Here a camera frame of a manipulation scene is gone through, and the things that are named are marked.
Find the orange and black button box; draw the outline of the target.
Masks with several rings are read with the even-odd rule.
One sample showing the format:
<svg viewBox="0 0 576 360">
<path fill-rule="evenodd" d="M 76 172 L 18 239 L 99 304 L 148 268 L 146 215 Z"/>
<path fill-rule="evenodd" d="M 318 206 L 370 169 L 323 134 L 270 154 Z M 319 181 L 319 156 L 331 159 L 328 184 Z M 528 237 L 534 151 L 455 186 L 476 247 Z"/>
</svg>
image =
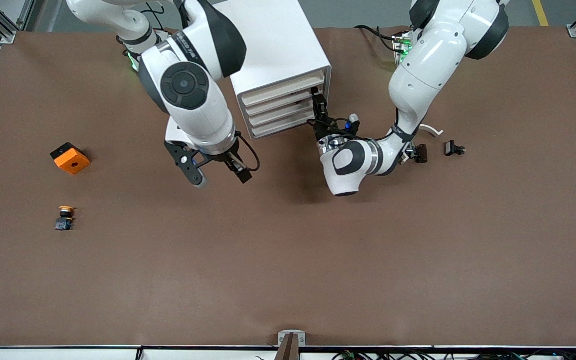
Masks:
<svg viewBox="0 0 576 360">
<path fill-rule="evenodd" d="M 66 142 L 53 150 L 50 157 L 57 168 L 71 175 L 80 173 L 91 164 L 87 155 L 71 142 Z"/>
</svg>

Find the orange cap push button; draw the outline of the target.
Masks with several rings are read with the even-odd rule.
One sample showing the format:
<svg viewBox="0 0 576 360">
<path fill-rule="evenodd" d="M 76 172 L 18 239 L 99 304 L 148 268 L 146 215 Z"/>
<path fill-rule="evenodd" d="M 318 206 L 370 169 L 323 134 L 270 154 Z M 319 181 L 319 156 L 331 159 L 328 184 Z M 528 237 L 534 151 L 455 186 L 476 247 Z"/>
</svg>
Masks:
<svg viewBox="0 0 576 360">
<path fill-rule="evenodd" d="M 74 207 L 60 206 L 59 217 L 55 221 L 55 230 L 70 231 L 73 229 Z"/>
</svg>

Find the small black contact block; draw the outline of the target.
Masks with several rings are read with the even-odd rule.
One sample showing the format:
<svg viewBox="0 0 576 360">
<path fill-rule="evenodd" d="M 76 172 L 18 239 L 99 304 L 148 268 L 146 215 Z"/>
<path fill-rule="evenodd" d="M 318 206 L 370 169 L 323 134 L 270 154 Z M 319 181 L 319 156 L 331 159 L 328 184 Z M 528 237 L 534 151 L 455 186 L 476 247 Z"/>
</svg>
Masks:
<svg viewBox="0 0 576 360">
<path fill-rule="evenodd" d="M 414 145 L 411 143 L 406 150 L 406 155 L 409 160 L 418 164 L 425 164 L 428 162 L 428 147 L 425 144 Z"/>
</svg>

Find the grey metal bracket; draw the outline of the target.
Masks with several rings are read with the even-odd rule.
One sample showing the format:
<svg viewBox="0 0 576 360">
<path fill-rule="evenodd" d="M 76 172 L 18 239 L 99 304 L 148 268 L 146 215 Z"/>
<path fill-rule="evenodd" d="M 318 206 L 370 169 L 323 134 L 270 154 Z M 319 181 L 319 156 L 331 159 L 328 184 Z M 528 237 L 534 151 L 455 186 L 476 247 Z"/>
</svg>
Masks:
<svg viewBox="0 0 576 360">
<path fill-rule="evenodd" d="M 278 347 L 281 346 L 286 338 L 290 338 L 292 343 L 298 347 L 307 346 L 307 334 L 303 330 L 288 329 L 278 333 Z"/>
</svg>

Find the white table edge rail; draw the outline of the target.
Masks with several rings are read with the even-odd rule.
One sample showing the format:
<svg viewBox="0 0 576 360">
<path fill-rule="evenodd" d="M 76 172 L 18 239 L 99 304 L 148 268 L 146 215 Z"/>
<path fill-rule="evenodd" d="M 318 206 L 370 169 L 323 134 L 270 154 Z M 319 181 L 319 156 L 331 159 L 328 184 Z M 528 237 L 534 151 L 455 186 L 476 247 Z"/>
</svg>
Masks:
<svg viewBox="0 0 576 360">
<path fill-rule="evenodd" d="M 0 346 L 0 360 L 274 360 L 278 345 Z M 576 346 L 307 345 L 300 360 L 576 360 Z"/>
</svg>

